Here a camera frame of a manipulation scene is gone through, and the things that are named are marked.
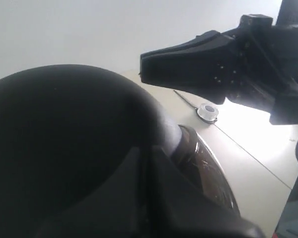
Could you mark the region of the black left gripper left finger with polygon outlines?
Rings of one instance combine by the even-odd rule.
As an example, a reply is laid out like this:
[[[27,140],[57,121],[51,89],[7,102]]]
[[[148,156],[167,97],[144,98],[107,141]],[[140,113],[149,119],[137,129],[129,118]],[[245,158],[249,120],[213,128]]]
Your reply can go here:
[[[147,145],[54,149],[42,168],[48,217],[42,238],[134,238],[145,221]]]

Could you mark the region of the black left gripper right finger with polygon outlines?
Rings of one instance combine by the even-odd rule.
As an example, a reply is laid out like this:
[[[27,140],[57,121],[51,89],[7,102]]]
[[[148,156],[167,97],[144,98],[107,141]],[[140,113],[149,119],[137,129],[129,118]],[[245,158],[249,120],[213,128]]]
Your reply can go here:
[[[255,224],[206,198],[153,147],[149,161],[150,221],[156,238],[263,238]]]

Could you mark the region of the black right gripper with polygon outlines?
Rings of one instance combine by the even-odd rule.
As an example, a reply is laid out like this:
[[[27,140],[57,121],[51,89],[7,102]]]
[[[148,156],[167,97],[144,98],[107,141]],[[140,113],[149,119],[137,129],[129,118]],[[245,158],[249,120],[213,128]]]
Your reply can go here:
[[[232,34],[239,52],[226,99],[269,113],[271,124],[298,124],[298,22],[245,14]]]

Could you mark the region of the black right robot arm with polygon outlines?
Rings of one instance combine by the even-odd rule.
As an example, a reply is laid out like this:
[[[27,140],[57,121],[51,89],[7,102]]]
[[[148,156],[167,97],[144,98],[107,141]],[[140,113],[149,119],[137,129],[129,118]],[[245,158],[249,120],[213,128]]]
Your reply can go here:
[[[298,124],[298,0],[284,0],[277,20],[245,14],[225,32],[211,30],[140,57],[145,84],[225,100],[270,114],[274,125]]]

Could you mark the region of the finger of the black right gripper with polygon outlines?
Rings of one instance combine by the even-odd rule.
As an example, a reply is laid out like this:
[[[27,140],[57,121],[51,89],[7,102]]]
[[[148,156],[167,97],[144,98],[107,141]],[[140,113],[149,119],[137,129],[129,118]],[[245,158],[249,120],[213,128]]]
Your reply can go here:
[[[215,30],[140,56],[142,83],[188,92],[223,104],[238,58],[236,40]]]

